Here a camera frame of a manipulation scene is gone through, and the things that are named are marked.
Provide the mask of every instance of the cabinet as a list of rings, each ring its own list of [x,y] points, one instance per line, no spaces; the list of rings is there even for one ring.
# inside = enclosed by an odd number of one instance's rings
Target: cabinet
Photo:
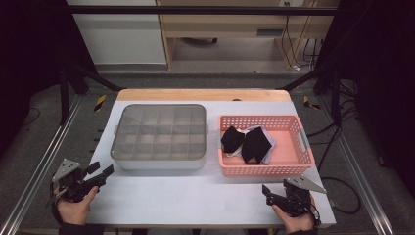
[[[159,6],[278,7],[280,0],[157,0]],[[304,0],[302,7],[336,7],[339,0]],[[325,37],[333,17],[160,15],[167,66],[171,68],[176,38],[275,38],[287,69],[294,65],[305,38]]]
[[[156,6],[154,0],[68,0],[69,5]],[[165,65],[157,15],[73,14],[95,65]]]

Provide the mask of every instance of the aluminum rail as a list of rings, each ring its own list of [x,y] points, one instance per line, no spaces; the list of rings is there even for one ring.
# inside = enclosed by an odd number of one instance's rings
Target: aluminum rail
[[[281,15],[281,16],[335,16],[356,13],[338,8],[304,7],[214,7],[214,6],[46,6],[48,12],[72,14],[166,14],[166,15]]]
[[[327,118],[332,121],[331,114],[329,112],[329,104],[326,99],[323,99],[318,96],[319,103],[322,105],[324,112],[326,113]],[[373,192],[370,183],[366,179],[366,176],[363,173],[363,170],[360,168],[359,163],[345,137],[340,133],[339,136],[339,145],[342,153],[344,154],[345,162],[348,170],[353,178],[353,181],[356,185],[356,189],[359,192],[359,195],[362,199],[362,202],[366,206],[369,215],[372,218],[373,224],[376,227],[376,230],[380,235],[393,235],[393,230],[391,224],[385,215],[381,204],[379,203],[375,193]]]
[[[46,150],[41,161],[39,162],[39,165],[37,166],[35,172],[31,176],[24,191],[22,192],[21,197],[19,198],[9,217],[3,223],[0,230],[1,235],[14,235],[18,231],[19,226],[23,221],[24,215],[26,214],[31,202],[34,199],[34,196],[36,195],[37,190],[39,189],[46,173],[48,172],[52,160],[54,160],[56,154],[58,153],[62,142],[64,141],[65,136],[67,135],[69,128],[73,123],[74,117],[79,110],[82,100],[82,95],[75,96],[67,121],[59,126],[54,138],[48,146],[48,149]]]

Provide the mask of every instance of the pink plastic basket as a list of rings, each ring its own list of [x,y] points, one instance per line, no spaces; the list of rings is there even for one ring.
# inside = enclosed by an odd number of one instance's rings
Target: pink plastic basket
[[[269,164],[246,164],[242,157],[227,157],[222,146],[219,163],[225,176],[295,176],[302,175],[315,164],[311,148],[299,117],[290,115],[220,116],[220,138],[230,127],[246,129],[261,125],[276,140]]]

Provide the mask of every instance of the sleeve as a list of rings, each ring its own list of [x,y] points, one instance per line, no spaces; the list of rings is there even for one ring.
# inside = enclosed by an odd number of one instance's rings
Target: sleeve
[[[82,226],[69,223],[62,223],[59,228],[59,235],[103,235],[104,228],[100,226]]]
[[[306,231],[300,230],[294,233],[290,233],[288,235],[317,235],[317,234],[318,234],[317,229],[311,229],[311,230],[306,230]]]

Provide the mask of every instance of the black cloth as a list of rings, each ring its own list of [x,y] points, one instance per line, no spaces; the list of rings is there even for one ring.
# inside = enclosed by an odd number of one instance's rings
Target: black cloth
[[[59,235],[102,235],[104,227],[101,226],[82,226],[69,223],[62,223],[59,228]]]
[[[245,142],[241,151],[242,158],[246,164],[252,158],[255,158],[259,164],[271,147],[272,145],[263,133],[262,128],[257,127],[245,136]]]
[[[239,132],[232,125],[229,126],[220,139],[223,144],[223,152],[227,154],[234,153],[244,143],[244,140],[244,133]]]

